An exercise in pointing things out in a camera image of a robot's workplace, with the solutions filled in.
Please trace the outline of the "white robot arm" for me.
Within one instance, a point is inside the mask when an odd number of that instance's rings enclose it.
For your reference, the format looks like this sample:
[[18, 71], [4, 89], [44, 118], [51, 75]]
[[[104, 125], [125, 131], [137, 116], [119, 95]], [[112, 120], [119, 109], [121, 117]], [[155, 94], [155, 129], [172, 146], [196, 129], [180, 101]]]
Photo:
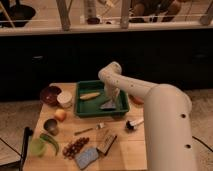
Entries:
[[157, 84], [122, 75], [113, 61], [98, 72], [109, 97], [115, 90], [140, 97], [148, 171], [198, 171], [189, 114], [192, 102], [171, 84]]

